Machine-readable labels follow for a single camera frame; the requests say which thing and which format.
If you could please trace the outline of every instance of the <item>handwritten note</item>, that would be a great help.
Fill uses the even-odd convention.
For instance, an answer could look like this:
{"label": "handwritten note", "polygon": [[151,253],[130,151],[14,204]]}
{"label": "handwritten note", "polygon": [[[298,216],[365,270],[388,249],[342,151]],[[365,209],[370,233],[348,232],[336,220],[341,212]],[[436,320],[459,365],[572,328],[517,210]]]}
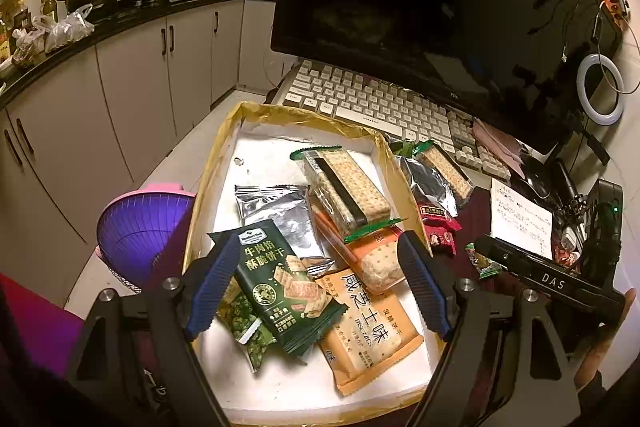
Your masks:
{"label": "handwritten note", "polygon": [[491,180],[491,235],[516,247],[553,259],[551,254],[551,212]]}

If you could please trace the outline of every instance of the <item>orange biscuit package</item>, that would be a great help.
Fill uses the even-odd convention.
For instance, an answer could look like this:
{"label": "orange biscuit package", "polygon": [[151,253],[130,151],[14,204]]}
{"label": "orange biscuit package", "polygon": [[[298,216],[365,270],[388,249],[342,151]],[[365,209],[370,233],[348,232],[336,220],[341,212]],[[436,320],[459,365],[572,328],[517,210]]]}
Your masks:
{"label": "orange biscuit package", "polygon": [[396,225],[376,230],[345,245],[340,232],[316,198],[311,199],[311,209],[319,232],[364,282],[367,290],[380,295],[404,280],[398,263],[398,237],[402,230]]}
{"label": "orange biscuit package", "polygon": [[395,293],[369,294],[351,269],[316,282],[349,307],[319,342],[343,396],[362,389],[422,344]]}

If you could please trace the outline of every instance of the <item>television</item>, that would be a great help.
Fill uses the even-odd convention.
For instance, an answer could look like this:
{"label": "television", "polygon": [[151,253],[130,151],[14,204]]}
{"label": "television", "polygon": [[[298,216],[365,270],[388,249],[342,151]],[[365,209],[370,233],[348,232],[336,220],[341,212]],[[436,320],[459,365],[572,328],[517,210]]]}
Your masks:
{"label": "television", "polygon": [[[413,89],[547,153],[581,111],[578,65],[601,0],[278,0],[274,51]],[[602,7],[600,49],[622,38]],[[589,70],[587,94],[602,79]]]}

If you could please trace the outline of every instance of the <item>red snack package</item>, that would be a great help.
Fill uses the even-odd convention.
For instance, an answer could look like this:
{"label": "red snack package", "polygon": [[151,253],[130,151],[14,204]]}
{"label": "red snack package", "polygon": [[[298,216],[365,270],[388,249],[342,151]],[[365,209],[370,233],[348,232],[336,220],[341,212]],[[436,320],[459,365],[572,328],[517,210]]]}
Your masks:
{"label": "red snack package", "polygon": [[449,230],[449,232],[462,230],[460,223],[439,205],[436,206],[433,203],[418,203],[418,210],[420,210],[420,217],[424,225],[444,227]]}
{"label": "red snack package", "polygon": [[430,227],[424,225],[424,233],[431,245],[431,250],[437,247],[444,247],[450,250],[453,255],[456,254],[456,244],[453,241],[453,235],[444,227]]}

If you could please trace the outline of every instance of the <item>space bar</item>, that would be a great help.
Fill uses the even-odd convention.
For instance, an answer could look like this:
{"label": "space bar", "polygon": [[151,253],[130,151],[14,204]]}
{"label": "space bar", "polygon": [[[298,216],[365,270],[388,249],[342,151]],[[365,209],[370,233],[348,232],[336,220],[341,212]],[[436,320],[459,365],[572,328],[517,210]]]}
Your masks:
{"label": "space bar", "polygon": [[400,126],[378,120],[378,118],[373,118],[371,116],[367,116],[366,114],[352,111],[351,109],[337,107],[335,109],[335,118],[353,122],[358,125],[364,125],[366,127],[373,127],[378,131],[386,132],[394,136],[398,136],[399,138],[402,137],[402,128]]}

